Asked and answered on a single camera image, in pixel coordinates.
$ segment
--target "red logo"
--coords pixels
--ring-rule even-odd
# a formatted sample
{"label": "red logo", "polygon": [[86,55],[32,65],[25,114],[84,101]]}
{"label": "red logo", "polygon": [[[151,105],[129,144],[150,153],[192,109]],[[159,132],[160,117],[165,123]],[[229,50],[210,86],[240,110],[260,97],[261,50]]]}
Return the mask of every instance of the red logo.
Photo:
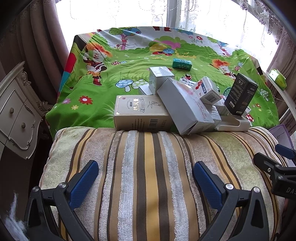
{"label": "red logo", "polygon": [[202,84],[202,80],[198,81],[197,86],[195,87],[195,89],[198,90],[198,88],[200,87],[201,84]]}

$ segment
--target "blanket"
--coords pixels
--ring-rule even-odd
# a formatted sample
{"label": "blanket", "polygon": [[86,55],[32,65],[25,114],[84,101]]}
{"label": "blanket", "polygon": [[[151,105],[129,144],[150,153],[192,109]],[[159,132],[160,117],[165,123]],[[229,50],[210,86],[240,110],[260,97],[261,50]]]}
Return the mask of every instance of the blanket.
{"label": "blanket", "polygon": [[[65,128],[56,134],[40,186],[55,188],[95,160],[99,175],[81,207],[75,209],[95,241],[196,241],[216,214],[192,175],[194,164],[203,161],[224,183],[244,190],[260,188],[273,240],[279,232],[284,198],[271,194],[268,175],[252,159],[261,152],[287,166],[286,159],[275,152],[276,143],[260,127],[187,137]],[[231,234],[240,211],[234,212],[222,240]],[[53,214],[64,239],[70,240],[56,208]]]}
{"label": "blanket", "polygon": [[[173,69],[173,58],[190,60],[191,70]],[[237,73],[242,73],[258,84],[249,105],[250,125],[271,128],[279,123],[262,71],[243,50],[180,29],[111,28],[75,37],[59,98],[46,115],[52,136],[71,126],[114,128],[116,96],[138,94],[138,87],[149,82],[152,66],[168,67],[176,80],[186,74],[195,82],[208,76],[223,95],[228,95]]]}

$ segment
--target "green box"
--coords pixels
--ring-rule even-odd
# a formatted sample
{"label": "green box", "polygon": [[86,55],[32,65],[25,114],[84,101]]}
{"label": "green box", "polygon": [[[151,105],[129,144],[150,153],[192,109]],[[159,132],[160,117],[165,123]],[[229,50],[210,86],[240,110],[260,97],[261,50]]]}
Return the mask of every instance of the green box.
{"label": "green box", "polygon": [[172,67],[176,69],[191,70],[192,63],[190,60],[174,58]]}

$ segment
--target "striped cushion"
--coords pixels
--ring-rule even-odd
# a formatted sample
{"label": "striped cushion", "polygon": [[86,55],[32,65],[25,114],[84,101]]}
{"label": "striped cushion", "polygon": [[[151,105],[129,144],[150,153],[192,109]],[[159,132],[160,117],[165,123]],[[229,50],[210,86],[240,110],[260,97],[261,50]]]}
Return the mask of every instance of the striped cushion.
{"label": "striped cushion", "polygon": [[[224,183],[261,189],[272,238],[279,231],[284,199],[271,194],[268,175],[252,159],[261,152],[286,166],[274,150],[276,143],[259,127],[185,138],[166,132],[71,127],[58,131],[40,186],[56,187],[95,160],[99,175],[75,209],[95,241],[196,241],[216,212],[192,176],[194,163],[203,161]],[[222,240],[231,234],[240,211],[234,212]],[[53,213],[64,239],[70,240],[54,208]]]}

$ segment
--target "black box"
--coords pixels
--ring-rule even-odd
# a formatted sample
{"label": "black box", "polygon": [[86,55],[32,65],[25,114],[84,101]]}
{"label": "black box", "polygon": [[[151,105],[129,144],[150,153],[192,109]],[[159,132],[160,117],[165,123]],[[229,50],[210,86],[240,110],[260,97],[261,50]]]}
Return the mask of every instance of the black box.
{"label": "black box", "polygon": [[250,104],[258,85],[247,76],[238,73],[224,105],[233,115],[242,115]]}

